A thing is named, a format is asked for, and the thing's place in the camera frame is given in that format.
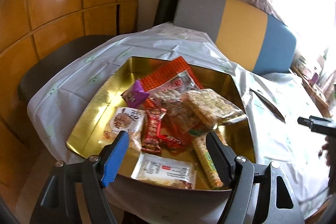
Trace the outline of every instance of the floor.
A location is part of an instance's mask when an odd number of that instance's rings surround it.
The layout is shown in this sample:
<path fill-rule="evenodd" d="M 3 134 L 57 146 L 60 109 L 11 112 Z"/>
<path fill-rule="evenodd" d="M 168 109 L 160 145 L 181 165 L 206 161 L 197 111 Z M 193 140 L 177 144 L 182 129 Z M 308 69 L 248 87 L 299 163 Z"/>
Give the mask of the floor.
<path fill-rule="evenodd" d="M 27 178 L 16 204 L 15 215 L 21 224 L 29 224 L 37 198 L 48 178 L 49 171 L 53 168 L 55 162 L 56 160 L 53 156 L 46 148 L 44 148 L 33 166 L 31 174 Z M 85 206 L 83 188 L 80 184 L 76 185 L 76 193 L 82 222 L 83 224 L 91 224 L 90 217 Z M 124 211 L 113 205 L 111 205 L 111 209 L 117 222 L 121 223 Z"/>

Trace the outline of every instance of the metal screw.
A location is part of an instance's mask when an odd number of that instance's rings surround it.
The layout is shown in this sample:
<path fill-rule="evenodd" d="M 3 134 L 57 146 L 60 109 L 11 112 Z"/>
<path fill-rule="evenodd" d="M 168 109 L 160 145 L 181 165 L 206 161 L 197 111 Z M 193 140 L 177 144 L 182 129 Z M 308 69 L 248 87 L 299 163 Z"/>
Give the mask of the metal screw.
<path fill-rule="evenodd" d="M 280 167 L 280 164 L 277 161 L 271 162 L 271 165 L 272 165 L 273 168 L 279 168 Z"/>
<path fill-rule="evenodd" d="M 96 162 L 97 160 L 99 160 L 99 157 L 97 155 L 92 155 L 89 157 L 90 162 Z"/>
<path fill-rule="evenodd" d="M 238 156 L 237 161 L 239 162 L 246 162 L 246 158 L 244 156 Z"/>
<path fill-rule="evenodd" d="M 62 167 L 64 165 L 64 161 L 59 160 L 58 162 L 55 163 L 56 167 Z"/>

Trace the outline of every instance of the purple candy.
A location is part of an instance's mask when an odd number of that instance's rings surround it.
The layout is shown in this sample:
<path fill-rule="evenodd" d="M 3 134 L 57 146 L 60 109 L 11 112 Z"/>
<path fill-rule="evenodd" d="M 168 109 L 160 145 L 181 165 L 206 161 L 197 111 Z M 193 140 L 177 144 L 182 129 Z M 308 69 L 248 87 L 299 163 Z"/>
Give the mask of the purple candy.
<path fill-rule="evenodd" d="M 121 96 L 126 101 L 127 106 L 137 108 L 149 97 L 149 95 L 148 92 L 143 90 L 140 81 L 136 80 L 128 90 L 122 93 Z"/>

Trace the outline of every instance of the blue gripper pad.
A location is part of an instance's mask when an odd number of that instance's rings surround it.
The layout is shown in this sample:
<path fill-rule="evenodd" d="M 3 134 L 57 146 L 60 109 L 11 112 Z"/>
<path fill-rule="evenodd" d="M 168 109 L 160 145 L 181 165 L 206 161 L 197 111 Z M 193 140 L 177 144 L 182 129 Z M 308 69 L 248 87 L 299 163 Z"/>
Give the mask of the blue gripper pad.
<path fill-rule="evenodd" d="M 126 131 L 120 131 L 117 138 L 111 144 L 112 152 L 104 164 L 104 172 L 101 178 L 101 184 L 106 188 L 109 183 L 113 182 L 117 176 L 121 162 L 124 159 L 129 145 L 129 137 Z"/>

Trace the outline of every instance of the window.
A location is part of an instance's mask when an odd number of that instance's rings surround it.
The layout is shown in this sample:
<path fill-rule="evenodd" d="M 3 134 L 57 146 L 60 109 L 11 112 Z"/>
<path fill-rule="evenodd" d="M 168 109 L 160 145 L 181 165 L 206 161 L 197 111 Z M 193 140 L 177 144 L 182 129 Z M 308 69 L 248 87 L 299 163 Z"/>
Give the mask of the window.
<path fill-rule="evenodd" d="M 270 0 L 270 2 L 285 24 L 295 33 L 300 52 L 308 58 L 323 55 L 331 43 L 336 43 L 335 0 Z"/>

